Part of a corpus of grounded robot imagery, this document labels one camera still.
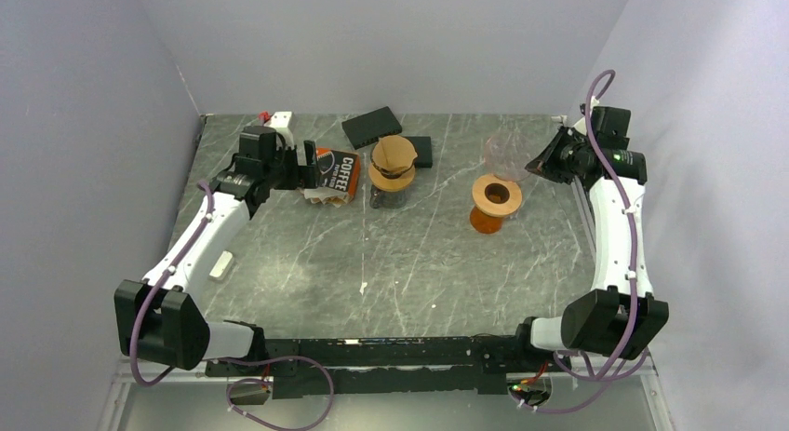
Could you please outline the orange coffee filter box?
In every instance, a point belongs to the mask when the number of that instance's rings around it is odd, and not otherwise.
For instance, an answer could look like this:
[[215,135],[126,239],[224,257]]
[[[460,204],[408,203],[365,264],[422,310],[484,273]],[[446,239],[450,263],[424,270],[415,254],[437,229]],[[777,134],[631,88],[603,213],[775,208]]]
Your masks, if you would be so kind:
[[318,147],[316,158],[318,184],[314,189],[302,190],[304,198],[313,204],[335,207],[350,204],[360,176],[359,154]]

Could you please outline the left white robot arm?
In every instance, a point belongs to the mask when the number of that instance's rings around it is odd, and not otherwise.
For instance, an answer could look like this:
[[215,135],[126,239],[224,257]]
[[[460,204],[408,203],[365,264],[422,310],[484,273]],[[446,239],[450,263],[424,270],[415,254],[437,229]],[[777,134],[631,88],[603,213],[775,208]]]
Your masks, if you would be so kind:
[[262,328],[209,322],[197,299],[222,253],[271,193],[314,189],[319,176],[314,141],[298,147],[282,128],[242,130],[230,165],[198,183],[202,204],[173,248],[141,280],[124,280],[115,290],[119,345],[135,376],[142,360],[192,370],[204,360],[229,358],[245,375],[265,367]]

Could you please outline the pink dripper with wooden ring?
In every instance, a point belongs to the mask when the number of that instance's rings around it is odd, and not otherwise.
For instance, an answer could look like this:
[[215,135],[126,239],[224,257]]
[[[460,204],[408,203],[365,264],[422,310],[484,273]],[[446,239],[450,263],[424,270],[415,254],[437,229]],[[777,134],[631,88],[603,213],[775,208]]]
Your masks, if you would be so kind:
[[532,159],[528,136],[513,131],[492,135],[483,147],[483,162],[487,171],[500,180],[521,182],[530,173],[527,163]]

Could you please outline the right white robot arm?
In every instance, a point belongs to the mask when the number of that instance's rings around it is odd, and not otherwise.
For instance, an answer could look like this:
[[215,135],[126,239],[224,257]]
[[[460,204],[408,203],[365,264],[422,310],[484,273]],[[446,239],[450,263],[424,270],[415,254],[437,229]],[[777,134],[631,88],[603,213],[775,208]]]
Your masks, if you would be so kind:
[[669,318],[669,306],[654,297],[641,236],[642,199],[648,180],[643,154],[628,148],[631,113],[597,106],[593,134],[560,128],[525,169],[550,182],[581,185],[594,221],[595,273],[591,289],[562,315],[532,317],[529,335],[513,345],[523,370],[536,370],[549,351],[582,350],[633,360]]

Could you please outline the clear glass ribbed dripper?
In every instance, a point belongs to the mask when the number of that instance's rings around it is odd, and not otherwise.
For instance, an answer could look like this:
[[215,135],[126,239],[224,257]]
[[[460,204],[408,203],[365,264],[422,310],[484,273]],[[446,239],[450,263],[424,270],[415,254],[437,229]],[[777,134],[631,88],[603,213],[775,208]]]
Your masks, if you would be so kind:
[[391,170],[383,166],[379,166],[374,161],[372,161],[370,165],[375,171],[377,171],[381,175],[382,178],[387,180],[397,180],[403,178],[408,172],[414,169],[414,166],[410,165],[407,168],[400,167]]

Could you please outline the brown paper coffee filter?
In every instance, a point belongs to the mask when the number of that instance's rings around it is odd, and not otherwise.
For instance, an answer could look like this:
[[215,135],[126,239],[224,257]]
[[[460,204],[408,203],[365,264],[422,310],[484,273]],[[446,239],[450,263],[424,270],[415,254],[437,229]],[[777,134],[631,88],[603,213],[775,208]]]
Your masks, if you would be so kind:
[[385,136],[378,140],[372,151],[371,161],[379,166],[394,170],[414,166],[417,153],[411,142],[398,135]]

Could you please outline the grey glass carafe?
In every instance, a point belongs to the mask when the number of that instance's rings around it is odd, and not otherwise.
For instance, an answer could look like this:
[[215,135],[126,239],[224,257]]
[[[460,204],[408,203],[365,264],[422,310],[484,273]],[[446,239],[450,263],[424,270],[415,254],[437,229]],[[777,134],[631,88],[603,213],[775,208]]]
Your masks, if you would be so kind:
[[384,191],[373,186],[370,191],[369,205],[372,209],[401,209],[408,200],[406,190],[398,192]]

